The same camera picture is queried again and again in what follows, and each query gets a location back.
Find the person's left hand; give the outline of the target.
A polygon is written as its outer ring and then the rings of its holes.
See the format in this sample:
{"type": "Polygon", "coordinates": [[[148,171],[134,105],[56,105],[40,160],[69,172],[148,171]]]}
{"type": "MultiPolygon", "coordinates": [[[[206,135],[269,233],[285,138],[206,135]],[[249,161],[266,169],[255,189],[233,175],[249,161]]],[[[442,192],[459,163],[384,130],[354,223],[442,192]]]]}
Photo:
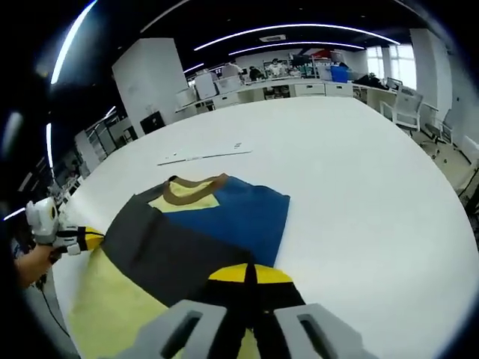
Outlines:
{"type": "Polygon", "coordinates": [[[25,289],[38,281],[61,257],[58,248],[48,245],[36,245],[30,252],[14,260],[19,285],[25,289]]]}

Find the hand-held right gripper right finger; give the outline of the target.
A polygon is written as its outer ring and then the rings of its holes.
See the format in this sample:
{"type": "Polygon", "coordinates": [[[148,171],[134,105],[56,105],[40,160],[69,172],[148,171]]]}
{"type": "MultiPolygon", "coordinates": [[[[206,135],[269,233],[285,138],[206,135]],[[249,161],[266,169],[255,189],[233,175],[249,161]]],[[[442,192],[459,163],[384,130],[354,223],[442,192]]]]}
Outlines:
{"type": "Polygon", "coordinates": [[[252,331],[261,358],[374,358],[361,334],[303,300],[291,277],[251,266],[252,331]]]}

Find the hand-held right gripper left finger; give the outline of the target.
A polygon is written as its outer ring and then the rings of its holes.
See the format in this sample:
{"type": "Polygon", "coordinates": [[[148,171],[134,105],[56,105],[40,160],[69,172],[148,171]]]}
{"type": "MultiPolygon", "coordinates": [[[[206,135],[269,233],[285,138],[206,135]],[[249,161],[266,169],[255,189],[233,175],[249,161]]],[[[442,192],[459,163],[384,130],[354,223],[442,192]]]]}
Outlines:
{"type": "Polygon", "coordinates": [[[130,358],[237,358],[248,323],[248,265],[212,273],[193,295],[144,325],[130,358]]]}

